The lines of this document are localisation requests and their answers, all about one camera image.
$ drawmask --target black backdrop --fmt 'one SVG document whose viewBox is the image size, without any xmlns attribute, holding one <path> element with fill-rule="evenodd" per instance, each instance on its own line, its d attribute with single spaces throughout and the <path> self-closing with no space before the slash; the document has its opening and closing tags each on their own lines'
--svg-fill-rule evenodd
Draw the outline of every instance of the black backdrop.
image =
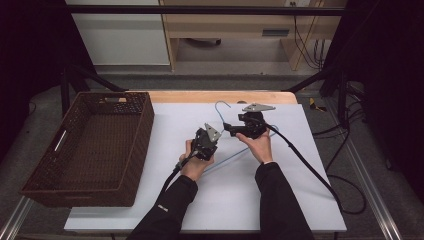
<svg viewBox="0 0 424 240">
<path fill-rule="evenodd" d="M 0 162 L 37 93 L 60 84 L 68 64 L 95 72 L 64 0 L 0 1 Z"/>
<path fill-rule="evenodd" d="M 348 7 L 370 2 L 376 1 L 349 0 Z M 367 118 L 388 164 L 403 172 L 424 202 L 424 1 L 382 0 L 376 6 L 339 70 L 363 83 Z M 336 56 L 364 19 L 342 18 L 327 67 L 340 59 Z"/>
</svg>

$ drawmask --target person's right hand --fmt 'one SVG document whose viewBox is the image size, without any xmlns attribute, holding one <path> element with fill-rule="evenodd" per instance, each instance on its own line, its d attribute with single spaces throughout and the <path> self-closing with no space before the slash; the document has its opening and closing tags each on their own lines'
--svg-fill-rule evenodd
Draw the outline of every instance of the person's right hand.
<svg viewBox="0 0 424 240">
<path fill-rule="evenodd" d="M 266 129 L 266 132 L 264 132 L 256 139 L 248 138 L 241 133 L 237 133 L 236 137 L 250 148 L 250 151 L 259 161 L 259 163 L 269 163 L 273 161 L 271 151 L 271 137 L 269 136 L 268 128 Z"/>
</svg>

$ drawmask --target forearm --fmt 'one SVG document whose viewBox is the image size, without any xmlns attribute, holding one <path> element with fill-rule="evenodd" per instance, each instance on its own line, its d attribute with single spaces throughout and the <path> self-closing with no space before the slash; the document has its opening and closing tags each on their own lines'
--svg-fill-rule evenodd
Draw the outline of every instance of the forearm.
<svg viewBox="0 0 424 240">
<path fill-rule="evenodd" d="M 194 200 L 197 184 L 180 176 L 158 199 L 127 239 L 176 239 L 188 205 Z"/>
<path fill-rule="evenodd" d="M 262 164 L 255 178 L 261 191 L 262 239 L 313 239 L 299 203 L 278 164 Z"/>
</svg>

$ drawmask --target human hand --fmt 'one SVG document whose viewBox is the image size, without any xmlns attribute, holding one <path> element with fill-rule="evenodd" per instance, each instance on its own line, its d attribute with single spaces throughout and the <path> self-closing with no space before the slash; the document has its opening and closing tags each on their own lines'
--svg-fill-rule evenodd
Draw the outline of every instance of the human hand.
<svg viewBox="0 0 424 240">
<path fill-rule="evenodd" d="M 273 162 L 272 151 L 271 151 L 271 137 L 269 136 L 269 129 L 256 139 L 251 139 L 243 135 L 242 133 L 237 133 L 236 137 L 244 142 L 252 152 L 253 156 L 259 163 L 269 163 Z"/>
<path fill-rule="evenodd" d="M 186 152 L 180 156 L 180 162 L 187 158 L 191 152 L 191 141 L 186 141 Z M 193 181 L 197 181 L 202 176 L 205 168 L 214 163 L 214 156 L 209 159 L 209 161 L 203 161 L 197 157 L 192 157 L 188 160 L 186 165 L 181 169 L 181 175 L 185 175 Z"/>
</svg>

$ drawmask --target white table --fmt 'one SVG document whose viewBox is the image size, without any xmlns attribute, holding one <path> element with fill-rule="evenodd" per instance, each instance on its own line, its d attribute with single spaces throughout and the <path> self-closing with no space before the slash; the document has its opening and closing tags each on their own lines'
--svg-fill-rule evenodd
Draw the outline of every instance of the white table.
<svg viewBox="0 0 424 240">
<path fill-rule="evenodd" d="M 274 111 L 264 112 L 265 120 L 276 125 L 326 179 L 325 171 L 301 105 L 270 104 Z M 226 122 L 242 125 L 237 114 L 245 104 L 219 103 Z M 178 157 L 184 141 L 194 137 L 207 122 L 222 130 L 222 121 L 214 103 L 154 103 L 152 136 L 135 204 L 131 208 L 73 208 L 65 230 L 77 232 L 130 232 L 153 206 Z M 322 183 L 303 165 L 287 144 L 272 137 L 274 159 L 280 164 L 298 199 L 306 220 L 314 232 L 346 231 L 336 201 Z M 218 142 L 216 163 L 198 182 L 199 191 L 184 218 L 182 232 L 252 232 L 259 230 L 260 193 L 254 180 L 258 167 L 245 145 L 224 132 Z"/>
</svg>

